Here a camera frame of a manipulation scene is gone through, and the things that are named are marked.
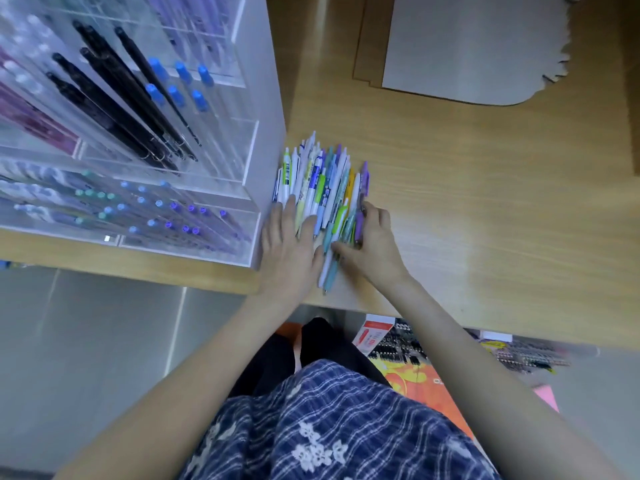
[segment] forearm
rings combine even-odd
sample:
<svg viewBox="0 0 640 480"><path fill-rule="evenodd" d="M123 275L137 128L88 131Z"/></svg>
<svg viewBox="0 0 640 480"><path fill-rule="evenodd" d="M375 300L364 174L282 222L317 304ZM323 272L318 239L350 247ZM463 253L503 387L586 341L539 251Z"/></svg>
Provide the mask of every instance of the forearm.
<svg viewBox="0 0 640 480"><path fill-rule="evenodd" d="M503 478L621 479L606 457L478 345L413 279L384 291Z"/></svg>
<svg viewBox="0 0 640 480"><path fill-rule="evenodd" d="M102 432L56 479L172 479L255 352L290 313L249 297L236 315Z"/></svg>

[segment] black pants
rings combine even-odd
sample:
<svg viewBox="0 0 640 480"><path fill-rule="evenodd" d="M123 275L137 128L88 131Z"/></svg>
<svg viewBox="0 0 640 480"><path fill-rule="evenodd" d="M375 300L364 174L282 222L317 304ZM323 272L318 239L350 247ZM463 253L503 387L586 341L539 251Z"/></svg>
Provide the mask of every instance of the black pants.
<svg viewBox="0 0 640 480"><path fill-rule="evenodd" d="M300 362L304 367L320 359L332 360L372 381L389 386L382 373L355 345L334 330L324 318L316 317L302 327ZM229 397L268 394L292 375L295 369L293 347L288 339L273 334L246 366Z"/></svg>

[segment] person's right hand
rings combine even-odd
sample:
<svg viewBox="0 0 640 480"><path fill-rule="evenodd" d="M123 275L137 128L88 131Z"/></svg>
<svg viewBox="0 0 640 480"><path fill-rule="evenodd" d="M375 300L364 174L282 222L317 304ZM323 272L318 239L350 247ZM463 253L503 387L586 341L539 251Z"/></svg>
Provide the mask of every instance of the person's right hand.
<svg viewBox="0 0 640 480"><path fill-rule="evenodd" d="M344 242L334 242L332 250L347 260L348 264L356 267L384 294L411 276L404 266L394 234L391 232L389 211L378 209L369 202L364 202L364 208L362 249L357 250Z"/></svg>

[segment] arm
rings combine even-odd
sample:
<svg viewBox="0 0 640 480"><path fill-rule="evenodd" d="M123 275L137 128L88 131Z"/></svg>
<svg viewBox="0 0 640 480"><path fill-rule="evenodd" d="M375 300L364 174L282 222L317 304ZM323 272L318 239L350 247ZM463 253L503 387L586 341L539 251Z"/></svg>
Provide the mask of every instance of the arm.
<svg viewBox="0 0 640 480"><path fill-rule="evenodd" d="M317 281L315 218L300 240L295 202L276 204L262 230L260 288L224 327L103 431L56 475L57 480L173 479L253 355Z"/></svg>
<svg viewBox="0 0 640 480"><path fill-rule="evenodd" d="M484 350L407 272L386 210L365 203L361 250L333 249L359 269L412 326L469 427L503 478L622 479L576 433Z"/></svg>

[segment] wooden table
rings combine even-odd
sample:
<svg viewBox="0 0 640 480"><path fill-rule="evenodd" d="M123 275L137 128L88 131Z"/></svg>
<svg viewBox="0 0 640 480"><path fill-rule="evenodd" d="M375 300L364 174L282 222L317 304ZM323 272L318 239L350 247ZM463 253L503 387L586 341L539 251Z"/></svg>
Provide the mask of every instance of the wooden table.
<svg viewBox="0 0 640 480"><path fill-rule="evenodd" d="M640 180L612 0L572 12L569 76L512 107L353 80L364 0L269 0L287 144L368 160L409 270L462 325L640 349ZM255 272L0 232L4 259L232 293ZM308 303L395 310L361 278Z"/></svg>

